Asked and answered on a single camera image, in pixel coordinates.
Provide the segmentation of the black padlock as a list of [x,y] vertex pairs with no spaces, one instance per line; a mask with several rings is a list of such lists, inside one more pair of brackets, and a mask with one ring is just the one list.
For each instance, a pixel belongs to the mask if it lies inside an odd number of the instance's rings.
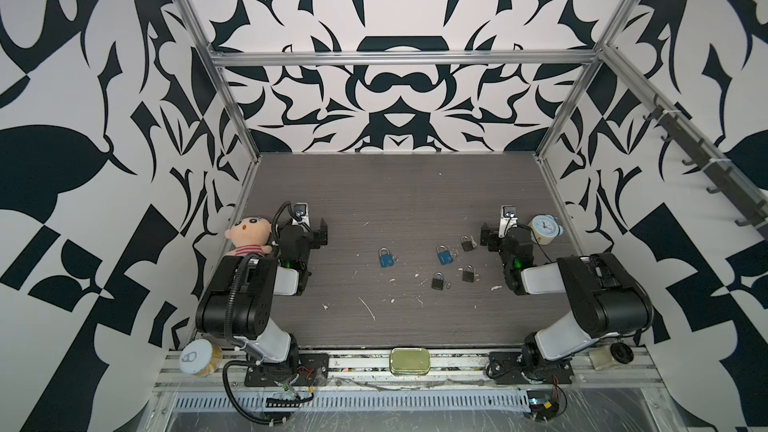
[[433,290],[444,291],[448,290],[451,287],[451,284],[446,280],[443,273],[436,272],[432,276],[430,287]]
[[460,237],[460,245],[465,252],[473,251],[477,248],[477,242],[472,236],[463,235]]
[[466,283],[475,283],[479,280],[479,274],[475,271],[472,265],[466,265],[462,268],[461,279]]

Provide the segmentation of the blue padlock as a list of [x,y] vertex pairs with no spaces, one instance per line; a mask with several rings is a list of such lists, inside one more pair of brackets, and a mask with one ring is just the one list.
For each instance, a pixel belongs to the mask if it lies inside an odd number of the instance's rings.
[[445,245],[438,245],[436,247],[436,256],[441,265],[448,265],[455,261],[456,252]]
[[378,251],[378,259],[381,268],[389,268],[395,265],[398,256],[394,255],[388,248],[382,247]]

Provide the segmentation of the black padlock front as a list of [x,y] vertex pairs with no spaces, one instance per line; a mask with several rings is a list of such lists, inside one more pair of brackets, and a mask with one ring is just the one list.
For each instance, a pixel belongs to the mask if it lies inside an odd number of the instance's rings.
[[446,280],[443,273],[436,272],[432,276],[430,287],[433,290],[444,291],[448,290],[451,287],[451,284]]

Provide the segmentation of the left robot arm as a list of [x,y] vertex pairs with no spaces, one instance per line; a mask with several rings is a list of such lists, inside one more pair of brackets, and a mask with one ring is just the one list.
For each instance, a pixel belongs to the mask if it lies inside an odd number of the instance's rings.
[[[195,313],[202,339],[189,351],[215,358],[222,345],[241,353],[222,367],[224,392],[234,410],[251,423],[275,427],[310,403],[312,389],[327,377],[326,353],[301,352],[295,336],[271,317],[276,296],[296,297],[311,275],[310,253],[328,243],[328,226],[312,229],[309,207],[284,202],[273,218],[242,217],[225,232],[232,248],[219,261]],[[249,405],[235,396],[229,372],[242,368],[247,387],[279,386],[287,397]]]

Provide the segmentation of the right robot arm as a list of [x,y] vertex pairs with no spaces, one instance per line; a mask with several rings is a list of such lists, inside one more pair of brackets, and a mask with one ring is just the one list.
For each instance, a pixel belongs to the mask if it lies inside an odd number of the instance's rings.
[[570,307],[550,326],[529,334],[513,359],[492,358],[488,376],[518,373],[547,382],[573,355],[603,339],[623,339],[646,331],[654,308],[644,288],[611,253],[571,255],[534,263],[538,244],[522,225],[493,229],[484,224],[480,244],[499,254],[507,287],[517,296],[566,295]]

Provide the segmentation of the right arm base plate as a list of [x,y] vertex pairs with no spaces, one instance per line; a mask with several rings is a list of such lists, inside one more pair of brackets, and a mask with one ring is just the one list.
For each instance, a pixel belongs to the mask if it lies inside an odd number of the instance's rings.
[[573,368],[569,360],[531,365],[521,352],[492,352],[485,375],[498,385],[571,384]]

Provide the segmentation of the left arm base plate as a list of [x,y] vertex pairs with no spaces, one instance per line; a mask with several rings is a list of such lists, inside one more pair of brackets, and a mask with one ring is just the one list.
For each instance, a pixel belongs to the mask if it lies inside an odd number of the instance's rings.
[[294,386],[321,385],[327,379],[330,356],[325,353],[304,353],[290,356],[281,363],[249,366],[246,387],[270,387],[283,383]]

